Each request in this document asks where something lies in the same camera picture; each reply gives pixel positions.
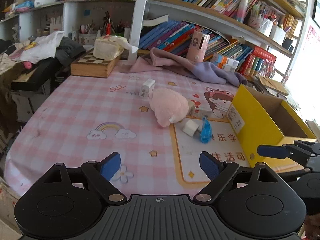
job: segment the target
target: cloud print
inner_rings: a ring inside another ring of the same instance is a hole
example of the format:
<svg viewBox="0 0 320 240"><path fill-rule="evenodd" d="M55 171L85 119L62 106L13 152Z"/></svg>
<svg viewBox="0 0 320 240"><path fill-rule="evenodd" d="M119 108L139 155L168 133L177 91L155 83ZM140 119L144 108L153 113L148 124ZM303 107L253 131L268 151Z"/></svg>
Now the cloud print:
<svg viewBox="0 0 320 240"><path fill-rule="evenodd" d="M120 129L115 136L118 139L124 139L135 138L137 135L134 132L131 132L129 129Z"/></svg>
<svg viewBox="0 0 320 240"><path fill-rule="evenodd" d="M102 131L98 131L98 130L91 130L87 135L87 138L89 140L105 139L106 137L107 137L107 135L105 133L103 133Z"/></svg>

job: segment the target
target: chessboard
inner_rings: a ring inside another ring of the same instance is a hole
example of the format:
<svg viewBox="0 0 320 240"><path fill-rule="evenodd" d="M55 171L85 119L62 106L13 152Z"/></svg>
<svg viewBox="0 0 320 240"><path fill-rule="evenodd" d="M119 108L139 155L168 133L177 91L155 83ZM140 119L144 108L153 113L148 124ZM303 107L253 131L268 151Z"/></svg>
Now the chessboard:
<svg viewBox="0 0 320 240"><path fill-rule="evenodd" d="M93 49L71 63L71 75L107 78L121 56L113 60L99 59L93 56Z"/></svg>

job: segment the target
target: purple book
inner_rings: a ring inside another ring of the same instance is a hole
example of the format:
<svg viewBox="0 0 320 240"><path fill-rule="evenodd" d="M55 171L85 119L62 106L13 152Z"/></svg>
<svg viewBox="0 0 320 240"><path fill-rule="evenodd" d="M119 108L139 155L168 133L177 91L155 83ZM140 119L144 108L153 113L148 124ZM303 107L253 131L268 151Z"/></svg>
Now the purple book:
<svg viewBox="0 0 320 240"><path fill-rule="evenodd" d="M177 26L175 26L172 30L168 31L166 34L162 35L157 41L155 41L154 43L152 43L148 49L152 49L153 47L157 47L159 46L161 43L163 43L171 34L173 34L174 32L176 32L177 30L179 30L181 27L183 27L184 25L186 25L186 22L180 22Z"/></svg>

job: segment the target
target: pink plush toy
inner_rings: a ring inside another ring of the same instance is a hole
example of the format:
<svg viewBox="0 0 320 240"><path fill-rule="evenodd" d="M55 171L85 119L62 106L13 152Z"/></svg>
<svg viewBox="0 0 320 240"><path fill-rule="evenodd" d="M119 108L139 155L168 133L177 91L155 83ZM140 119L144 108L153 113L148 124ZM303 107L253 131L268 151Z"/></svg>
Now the pink plush toy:
<svg viewBox="0 0 320 240"><path fill-rule="evenodd" d="M189 111L186 98L167 88L158 88L153 91L150 107L155 112L158 124L162 127L181 121Z"/></svg>

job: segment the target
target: open cardboard box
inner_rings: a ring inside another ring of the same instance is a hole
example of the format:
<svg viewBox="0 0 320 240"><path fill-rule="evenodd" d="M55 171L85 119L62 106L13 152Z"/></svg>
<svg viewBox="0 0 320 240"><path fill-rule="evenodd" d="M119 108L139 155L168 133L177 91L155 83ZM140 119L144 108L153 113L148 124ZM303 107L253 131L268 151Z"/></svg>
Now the open cardboard box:
<svg viewBox="0 0 320 240"><path fill-rule="evenodd" d="M294 140L316 141L309 127L288 103L280 98L262 94L241 85L228 110L227 118L240 141L251 167L265 162L271 168L297 170L294 161L265 158L257 154L261 144L292 144Z"/></svg>

